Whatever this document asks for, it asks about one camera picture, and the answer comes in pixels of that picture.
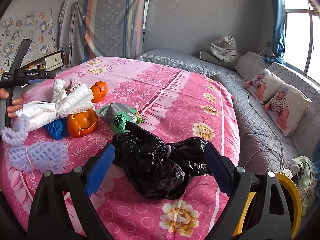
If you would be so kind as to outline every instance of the wardrobe cover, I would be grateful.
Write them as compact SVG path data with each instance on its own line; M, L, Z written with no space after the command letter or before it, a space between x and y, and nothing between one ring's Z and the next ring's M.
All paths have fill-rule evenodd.
M70 65L99 56L142 54L145 0L78 0L70 26Z

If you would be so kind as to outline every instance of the baby photo pillow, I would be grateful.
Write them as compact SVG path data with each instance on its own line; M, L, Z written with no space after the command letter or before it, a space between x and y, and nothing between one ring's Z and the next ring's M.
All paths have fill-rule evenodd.
M277 93L284 82L266 68L252 80L244 83L244 87L260 103L267 102Z
M276 95L264 106L264 110L284 136L288 136L297 127L302 114L310 104L310 99L300 90L283 84Z

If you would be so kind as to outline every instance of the stuffed tiger toy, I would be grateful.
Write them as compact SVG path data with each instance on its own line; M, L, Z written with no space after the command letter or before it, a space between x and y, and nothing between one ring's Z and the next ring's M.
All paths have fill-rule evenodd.
M241 55L236 48L236 42L230 35L225 35L210 43L212 54L226 64L236 65Z

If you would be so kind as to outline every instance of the bed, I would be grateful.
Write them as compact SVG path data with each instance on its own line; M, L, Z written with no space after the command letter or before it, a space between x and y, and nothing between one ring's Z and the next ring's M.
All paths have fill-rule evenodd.
M246 169L250 172L261 175L269 170L281 172L284 166L290 166L292 159L300 156L292 137L285 137L264 111L263 106L247 93L242 85L244 79L237 72L172 49L154 49L140 55L137 59L201 73L221 83L235 97L233 107L239 126L241 148L239 165L246 164ZM278 73L281 70L270 69L270 71L286 80ZM284 165L282 165L281 156L273 151L260 151L264 149L273 149L282 154Z
M71 78L77 79L88 87L104 81L109 92L96 108L110 102L128 104L148 118L140 126L165 142L202 137L235 166L238 164L239 131L231 94L219 82L178 68L116 57L97 57L56 78L67 83ZM52 84L53 80L47 80L30 90L26 103L49 101ZM78 139L63 138L68 145L66 172L98 154L113 135L110 127L99 120L92 134ZM47 132L40 128L28 134L25 144L49 140L52 139ZM0 160L0 187L19 223L27 230L41 173L24 173L11 167L6 158L8 148L1 143L4 154ZM83 233L69 194L64 198L75 231ZM194 177L177 200L148 200L134 190L124 171L114 164L90 199L106 228L118 240L204 239L228 201L212 176Z

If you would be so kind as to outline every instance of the wallpaper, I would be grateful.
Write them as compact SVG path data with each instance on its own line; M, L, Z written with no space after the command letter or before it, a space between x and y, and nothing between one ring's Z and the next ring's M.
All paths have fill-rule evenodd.
M8 71L22 40L32 43L22 65L56 50L52 9L31 11L0 22L0 76Z

